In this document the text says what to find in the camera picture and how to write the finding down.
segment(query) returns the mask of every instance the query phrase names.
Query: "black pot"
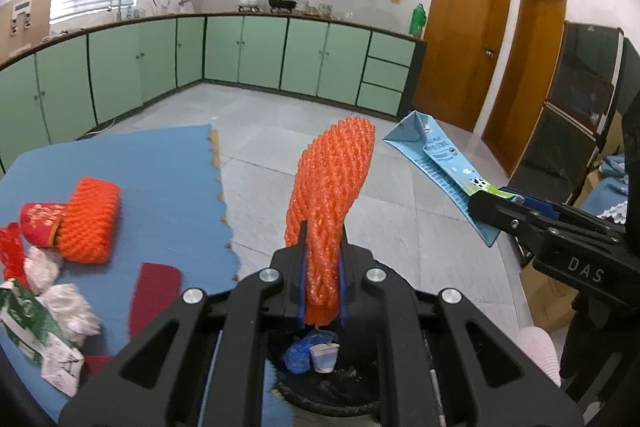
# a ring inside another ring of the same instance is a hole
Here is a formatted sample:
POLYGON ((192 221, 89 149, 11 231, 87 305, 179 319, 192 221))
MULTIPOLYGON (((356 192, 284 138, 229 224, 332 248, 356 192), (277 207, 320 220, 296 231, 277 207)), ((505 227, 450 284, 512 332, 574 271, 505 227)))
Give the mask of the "black pot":
POLYGON ((296 2, 293 0, 269 0, 269 6, 281 10, 293 10, 296 7, 296 2))

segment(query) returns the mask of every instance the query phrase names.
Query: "red mesh net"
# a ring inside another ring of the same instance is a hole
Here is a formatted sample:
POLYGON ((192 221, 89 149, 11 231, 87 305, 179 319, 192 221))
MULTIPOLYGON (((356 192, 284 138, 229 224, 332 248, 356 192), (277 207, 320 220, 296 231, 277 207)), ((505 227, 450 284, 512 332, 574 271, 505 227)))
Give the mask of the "red mesh net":
POLYGON ((307 324, 325 326, 338 315, 342 226, 369 172, 375 129, 365 118, 340 120, 316 138, 298 162, 285 242, 295 245, 300 224, 307 221, 307 324))

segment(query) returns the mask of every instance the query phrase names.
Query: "orange mesh net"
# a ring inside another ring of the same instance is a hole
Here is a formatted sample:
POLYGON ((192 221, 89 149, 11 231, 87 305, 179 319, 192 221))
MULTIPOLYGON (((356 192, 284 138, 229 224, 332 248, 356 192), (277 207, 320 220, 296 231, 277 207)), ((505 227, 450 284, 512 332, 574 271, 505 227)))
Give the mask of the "orange mesh net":
POLYGON ((316 138, 298 162, 285 242, 295 245, 300 224, 307 222, 307 324, 325 326, 338 315, 342 226, 369 172, 375 129, 365 118, 340 120, 316 138))
POLYGON ((76 263, 104 263, 111 257, 111 238, 120 188, 82 178, 66 206, 56 237, 62 257, 76 263))

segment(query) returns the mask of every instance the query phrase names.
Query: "blue puzzle mat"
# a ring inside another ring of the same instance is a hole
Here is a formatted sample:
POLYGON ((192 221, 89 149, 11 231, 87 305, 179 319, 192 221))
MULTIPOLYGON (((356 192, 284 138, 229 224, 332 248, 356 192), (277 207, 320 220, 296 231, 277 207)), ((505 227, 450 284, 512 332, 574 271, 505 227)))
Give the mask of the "blue puzzle mat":
MULTIPOLYGON (((209 126, 166 128, 52 145, 20 156, 0 182, 0 226, 18 220, 24 203, 66 202, 80 178, 90 176, 121 189, 113 256, 104 265, 65 263, 56 283, 75 283, 102 321, 82 352, 114 355, 128 342, 129 305, 140 266, 175 266, 182 289, 207 293, 235 286, 237 255, 222 219, 220 170, 213 165, 209 126)), ((0 346, 40 406, 56 421, 67 397, 40 376, 40 369, 0 334, 0 346)), ((273 380, 268 368, 266 378, 273 380)), ((287 404, 265 388, 263 415, 290 425, 287 404)))

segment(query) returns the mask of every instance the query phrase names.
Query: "blue plastic bag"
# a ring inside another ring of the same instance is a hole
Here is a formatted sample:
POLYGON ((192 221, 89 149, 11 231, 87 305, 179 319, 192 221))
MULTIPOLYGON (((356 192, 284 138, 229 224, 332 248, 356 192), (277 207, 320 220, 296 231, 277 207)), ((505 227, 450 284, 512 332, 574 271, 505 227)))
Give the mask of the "blue plastic bag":
POLYGON ((302 375, 311 369, 311 352, 309 347, 317 344, 331 344, 338 339, 333 331, 314 330, 304 339, 295 341, 284 352, 282 360, 287 369, 294 375, 302 375))

